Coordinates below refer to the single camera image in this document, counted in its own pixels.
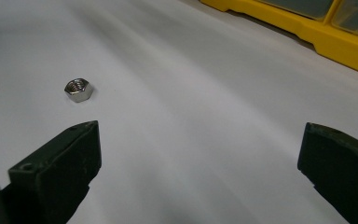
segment yellow storage box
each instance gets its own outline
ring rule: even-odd
[[[316,51],[358,70],[358,0],[200,0],[278,26]]]

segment white surface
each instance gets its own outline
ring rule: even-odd
[[[94,119],[103,168],[69,223],[346,223],[296,161],[308,121],[358,138],[358,73],[267,25],[196,0],[0,1],[0,186]]]

